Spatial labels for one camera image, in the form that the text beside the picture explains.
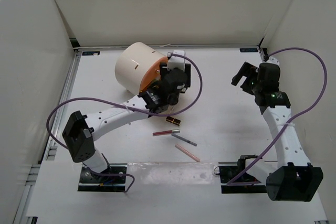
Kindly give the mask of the pink top drawer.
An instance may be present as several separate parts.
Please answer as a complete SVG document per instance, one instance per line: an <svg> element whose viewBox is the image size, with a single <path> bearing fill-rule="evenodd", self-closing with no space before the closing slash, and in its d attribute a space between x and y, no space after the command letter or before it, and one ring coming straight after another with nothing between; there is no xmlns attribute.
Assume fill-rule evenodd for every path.
<svg viewBox="0 0 336 224"><path fill-rule="evenodd" d="M167 63L168 59L167 57L162 57L158 61L156 61L152 66L149 67L149 69L146 71L144 74L144 77L150 77L150 78L155 78L157 76L160 76L160 63Z"/></svg>

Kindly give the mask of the cream cylindrical drawer organizer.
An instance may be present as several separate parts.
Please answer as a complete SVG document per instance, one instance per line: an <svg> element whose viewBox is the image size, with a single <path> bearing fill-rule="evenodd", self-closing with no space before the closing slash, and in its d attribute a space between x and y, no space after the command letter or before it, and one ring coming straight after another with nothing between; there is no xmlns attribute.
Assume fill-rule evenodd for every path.
<svg viewBox="0 0 336 224"><path fill-rule="evenodd" d="M167 56L142 42L133 43L117 59L115 64L117 82L132 94L139 94L144 74L162 57Z"/></svg>

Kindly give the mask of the red lip gloss tube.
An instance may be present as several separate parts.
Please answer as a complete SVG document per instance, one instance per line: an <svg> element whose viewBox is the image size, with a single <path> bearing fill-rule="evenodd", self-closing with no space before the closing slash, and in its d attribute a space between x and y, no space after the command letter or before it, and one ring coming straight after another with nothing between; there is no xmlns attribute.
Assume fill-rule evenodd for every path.
<svg viewBox="0 0 336 224"><path fill-rule="evenodd" d="M160 136L160 135L171 135L175 133L179 133L180 129L175 129L175 130L166 130L166 131L159 131L159 132L153 132L153 136Z"/></svg>

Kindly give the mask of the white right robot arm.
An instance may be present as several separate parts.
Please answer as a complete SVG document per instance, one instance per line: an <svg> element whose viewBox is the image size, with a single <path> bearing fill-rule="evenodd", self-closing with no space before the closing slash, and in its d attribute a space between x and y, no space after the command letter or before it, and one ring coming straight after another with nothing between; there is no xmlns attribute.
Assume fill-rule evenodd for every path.
<svg viewBox="0 0 336 224"><path fill-rule="evenodd" d="M255 97L273 141L260 155L242 156L244 164L236 168L236 176L226 185L247 185L255 177L256 182L265 185L272 201L310 202L323 172L311 164L300 144L289 98L279 90L280 67L274 63L256 67L244 62L232 78L232 85L236 86L242 77L246 79L241 89Z"/></svg>

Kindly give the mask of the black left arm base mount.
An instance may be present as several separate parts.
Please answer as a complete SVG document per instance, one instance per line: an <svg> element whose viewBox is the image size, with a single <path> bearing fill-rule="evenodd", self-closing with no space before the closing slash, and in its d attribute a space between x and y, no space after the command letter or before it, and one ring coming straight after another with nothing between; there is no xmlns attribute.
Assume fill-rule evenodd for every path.
<svg viewBox="0 0 336 224"><path fill-rule="evenodd" d="M126 186L127 164L110 164L110 173L119 174L118 176L98 176L93 175L90 169L82 165L78 191L83 192L108 192L108 193L123 193Z"/></svg>

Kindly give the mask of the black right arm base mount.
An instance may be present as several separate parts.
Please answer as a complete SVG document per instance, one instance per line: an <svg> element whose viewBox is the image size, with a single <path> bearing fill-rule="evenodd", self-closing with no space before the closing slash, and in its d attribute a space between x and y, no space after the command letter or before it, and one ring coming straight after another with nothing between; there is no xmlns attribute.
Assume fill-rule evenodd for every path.
<svg viewBox="0 0 336 224"><path fill-rule="evenodd" d="M255 177L244 174L234 183L238 185L227 186L227 183L234 178L243 168L237 164L227 165L219 164L215 166L213 174L219 176L222 194L265 194L266 186L262 185Z"/></svg>

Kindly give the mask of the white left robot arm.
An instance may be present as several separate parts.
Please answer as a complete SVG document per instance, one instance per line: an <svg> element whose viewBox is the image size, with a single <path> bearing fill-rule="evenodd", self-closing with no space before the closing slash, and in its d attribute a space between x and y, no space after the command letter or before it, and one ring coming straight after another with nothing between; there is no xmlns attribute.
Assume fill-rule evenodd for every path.
<svg viewBox="0 0 336 224"><path fill-rule="evenodd" d="M184 69L168 68L160 64L161 78L149 87L127 100L121 107L83 115L73 112L63 130L62 136L74 163L83 163L99 182L110 177L110 165L95 148L94 142L105 134L131 122L147 119L150 114L166 112L169 106L176 105L181 92L185 92L191 83L191 65Z"/></svg>

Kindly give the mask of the yellow drawer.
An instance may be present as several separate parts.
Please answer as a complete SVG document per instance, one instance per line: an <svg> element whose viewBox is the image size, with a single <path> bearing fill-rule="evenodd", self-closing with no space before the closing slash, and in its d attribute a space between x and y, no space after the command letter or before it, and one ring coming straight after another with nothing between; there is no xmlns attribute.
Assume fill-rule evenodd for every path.
<svg viewBox="0 0 336 224"><path fill-rule="evenodd" d="M160 76L157 76L155 78L144 77L140 83L139 92L145 91L151 84L159 80L161 80Z"/></svg>

